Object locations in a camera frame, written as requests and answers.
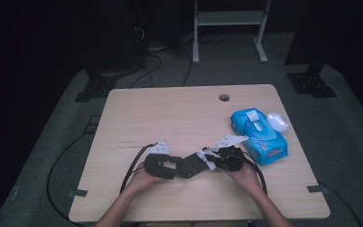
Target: white metal stand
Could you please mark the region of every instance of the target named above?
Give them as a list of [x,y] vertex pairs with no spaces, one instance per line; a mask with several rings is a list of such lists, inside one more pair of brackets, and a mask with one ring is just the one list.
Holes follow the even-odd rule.
[[198,0],[195,1],[193,63],[199,63],[199,26],[259,26],[258,36],[253,38],[262,63],[268,62],[261,41],[271,0],[267,0],[264,10],[252,11],[199,11]]

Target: person's left hand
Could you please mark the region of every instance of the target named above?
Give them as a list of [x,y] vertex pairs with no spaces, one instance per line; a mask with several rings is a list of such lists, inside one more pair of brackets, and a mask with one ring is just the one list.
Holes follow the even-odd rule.
[[125,190],[131,190],[134,193],[138,193],[146,190],[151,185],[164,180],[163,178],[149,175],[144,168],[144,163],[140,163],[136,169],[137,170],[134,171],[134,174]]

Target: wet wipes package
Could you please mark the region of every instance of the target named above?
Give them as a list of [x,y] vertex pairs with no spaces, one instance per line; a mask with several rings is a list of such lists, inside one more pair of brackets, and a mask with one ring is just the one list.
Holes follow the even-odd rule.
[[259,110],[251,108],[234,112],[231,120],[236,134],[249,137],[244,145],[259,165],[268,165],[288,155],[287,141]]

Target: forearm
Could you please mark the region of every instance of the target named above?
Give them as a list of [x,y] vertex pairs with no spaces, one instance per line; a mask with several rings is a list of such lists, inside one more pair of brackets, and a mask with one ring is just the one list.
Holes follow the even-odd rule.
[[262,190],[256,190],[249,193],[252,199],[257,204],[261,211],[267,225],[269,227],[285,227],[293,226],[290,221],[288,221],[285,216],[276,207],[273,201],[265,194]]
[[120,226],[129,211],[131,202],[137,197],[136,192],[125,190],[113,202],[105,215],[95,224],[95,227]]

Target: light wood surface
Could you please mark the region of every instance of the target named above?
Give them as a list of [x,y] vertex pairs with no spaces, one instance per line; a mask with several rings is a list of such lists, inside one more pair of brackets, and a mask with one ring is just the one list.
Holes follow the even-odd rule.
[[[219,100],[222,94],[230,100]],[[254,107],[264,114],[278,112],[290,123],[276,89],[268,84],[111,91],[78,186],[88,194],[75,197],[70,219],[97,221],[105,213],[141,147],[165,140],[172,156],[186,157],[234,134],[232,113]],[[287,218],[327,218],[323,195],[307,190],[318,184],[291,123],[283,136],[289,156],[261,166],[269,197]],[[256,218],[262,216],[251,198],[216,169],[155,184],[133,202],[125,220]]]

